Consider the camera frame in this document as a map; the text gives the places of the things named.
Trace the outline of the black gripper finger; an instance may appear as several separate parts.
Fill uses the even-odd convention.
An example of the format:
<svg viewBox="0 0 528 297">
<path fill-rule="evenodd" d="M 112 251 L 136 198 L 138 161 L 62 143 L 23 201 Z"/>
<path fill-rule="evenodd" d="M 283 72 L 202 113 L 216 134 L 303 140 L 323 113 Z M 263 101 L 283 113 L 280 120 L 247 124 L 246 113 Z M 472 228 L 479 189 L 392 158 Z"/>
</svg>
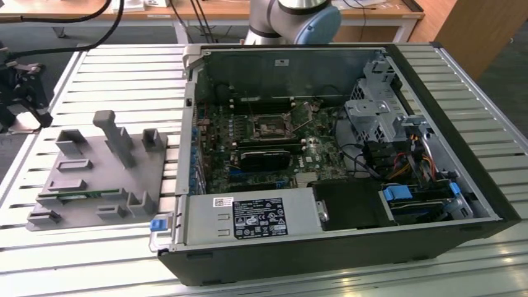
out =
<svg viewBox="0 0 528 297">
<path fill-rule="evenodd" d="M 51 123 L 54 121 L 54 117 L 50 113 L 48 108 L 35 108 L 35 107 L 28 107 L 27 108 L 30 114 L 34 116 L 35 120 L 38 121 L 38 128 L 43 129 L 51 126 Z"/>
<path fill-rule="evenodd" d="M 15 124 L 15 115 L 6 106 L 0 107 L 0 123 L 2 123 L 2 132 L 7 132 L 8 129 Z"/>
</svg>

